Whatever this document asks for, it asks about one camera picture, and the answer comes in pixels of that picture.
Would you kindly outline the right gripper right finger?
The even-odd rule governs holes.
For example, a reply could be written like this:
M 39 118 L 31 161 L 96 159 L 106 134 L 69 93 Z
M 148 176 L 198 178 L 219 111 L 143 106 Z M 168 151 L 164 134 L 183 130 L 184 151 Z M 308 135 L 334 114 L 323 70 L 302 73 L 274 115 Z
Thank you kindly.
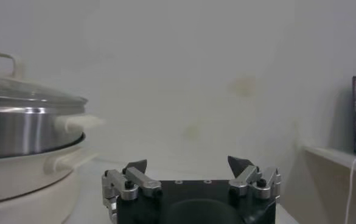
M 239 197 L 244 197 L 251 191 L 259 200 L 280 199 L 281 175 L 278 168 L 268 167 L 264 171 L 248 159 L 228 156 L 228 164 L 234 179 L 228 181 L 229 188 Z

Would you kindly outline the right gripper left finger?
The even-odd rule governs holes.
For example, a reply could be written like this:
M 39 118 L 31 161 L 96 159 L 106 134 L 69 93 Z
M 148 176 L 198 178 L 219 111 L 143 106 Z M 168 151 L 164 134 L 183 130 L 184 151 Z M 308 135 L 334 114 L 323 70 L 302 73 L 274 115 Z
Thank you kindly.
M 106 170 L 102 175 L 103 198 L 120 197 L 125 201 L 138 198 L 139 193 L 145 197 L 157 198 L 162 195 L 162 184 L 145 174 L 147 160 L 128 163 L 121 171 Z

